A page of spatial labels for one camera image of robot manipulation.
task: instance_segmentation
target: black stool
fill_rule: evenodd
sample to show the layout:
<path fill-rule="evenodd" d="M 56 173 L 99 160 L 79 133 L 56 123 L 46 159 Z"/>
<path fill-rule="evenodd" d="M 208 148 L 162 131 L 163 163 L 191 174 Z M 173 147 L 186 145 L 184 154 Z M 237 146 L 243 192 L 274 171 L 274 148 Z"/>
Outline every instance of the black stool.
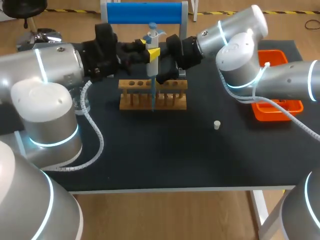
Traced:
<path fill-rule="evenodd" d="M 26 44 L 62 42 L 59 32 L 50 28 L 38 29 L 33 19 L 47 8 L 47 0 L 3 0 L 2 2 L 2 10 L 7 16 L 24 19 L 24 28 L 30 29 L 17 40 L 17 49 Z"/>

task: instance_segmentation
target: orange container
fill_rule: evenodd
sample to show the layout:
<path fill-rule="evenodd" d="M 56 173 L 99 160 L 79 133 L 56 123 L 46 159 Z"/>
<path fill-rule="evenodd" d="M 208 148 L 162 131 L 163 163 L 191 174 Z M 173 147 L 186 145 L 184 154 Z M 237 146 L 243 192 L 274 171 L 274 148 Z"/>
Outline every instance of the orange container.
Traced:
<path fill-rule="evenodd" d="M 261 67 L 263 67 L 266 62 L 270 62 L 271 67 L 288 63 L 286 55 L 280 50 L 259 50 L 258 56 Z M 304 110 L 304 106 L 300 100 L 273 99 L 273 101 L 287 110 L 293 116 L 301 113 Z M 251 105 L 255 118 L 259 121 L 290 121 L 286 115 L 269 103 L 260 102 L 252 103 Z"/>

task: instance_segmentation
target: test tube rack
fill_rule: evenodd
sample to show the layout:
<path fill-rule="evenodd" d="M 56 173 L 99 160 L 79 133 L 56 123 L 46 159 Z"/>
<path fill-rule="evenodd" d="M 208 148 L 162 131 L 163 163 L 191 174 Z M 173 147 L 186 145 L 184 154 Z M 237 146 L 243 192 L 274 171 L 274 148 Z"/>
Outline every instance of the test tube rack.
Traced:
<path fill-rule="evenodd" d="M 120 79 L 118 88 L 122 89 L 120 110 L 152 110 L 150 79 Z M 164 84 L 157 83 L 154 109 L 186 110 L 187 89 L 187 80 L 167 80 Z"/>

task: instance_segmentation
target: black table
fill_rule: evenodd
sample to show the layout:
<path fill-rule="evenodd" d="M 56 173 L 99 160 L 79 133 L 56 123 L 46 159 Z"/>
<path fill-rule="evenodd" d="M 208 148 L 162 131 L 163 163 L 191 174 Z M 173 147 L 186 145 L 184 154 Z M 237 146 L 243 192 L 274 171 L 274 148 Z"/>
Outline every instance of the black table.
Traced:
<path fill-rule="evenodd" d="M 293 41 L 265 40 L 259 49 L 280 49 L 289 62 L 302 60 Z M 146 78 L 145 66 L 137 66 L 131 77 L 94 84 L 88 91 L 90 114 L 104 135 L 103 153 L 85 169 L 49 176 L 70 192 L 247 190 L 294 186 L 320 165 L 316 140 L 292 122 L 258 122 L 249 104 L 226 93 L 214 62 L 204 60 L 186 76 L 186 111 L 119 110 L 118 80 Z M 298 118 L 320 133 L 320 107 L 303 105 Z M 4 109 L 10 110 L 1 107 L 2 116 Z M 21 127 L 13 116 L 7 114 L 5 131 Z M 85 117 L 78 123 L 83 149 L 72 166 L 87 162 L 99 148 Z"/>

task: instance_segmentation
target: hazard tape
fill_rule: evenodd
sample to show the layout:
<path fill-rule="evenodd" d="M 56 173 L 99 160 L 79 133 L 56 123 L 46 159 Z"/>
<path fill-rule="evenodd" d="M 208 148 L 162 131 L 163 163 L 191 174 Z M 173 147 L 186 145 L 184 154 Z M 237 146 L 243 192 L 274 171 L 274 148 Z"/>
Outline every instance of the hazard tape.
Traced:
<path fill-rule="evenodd" d="M 320 14 L 320 11 L 262 11 L 263 14 Z M 197 15 L 233 15 L 237 11 L 202 11 L 198 12 Z"/>
<path fill-rule="evenodd" d="M 100 14 L 99 11 L 91 10 L 75 10 L 75 9 L 46 9 L 45 12 L 50 13 L 79 13 L 79 14 Z M 320 11 L 262 11 L 264 14 L 320 14 Z M 197 15 L 233 15 L 237 11 L 202 11 Z"/>

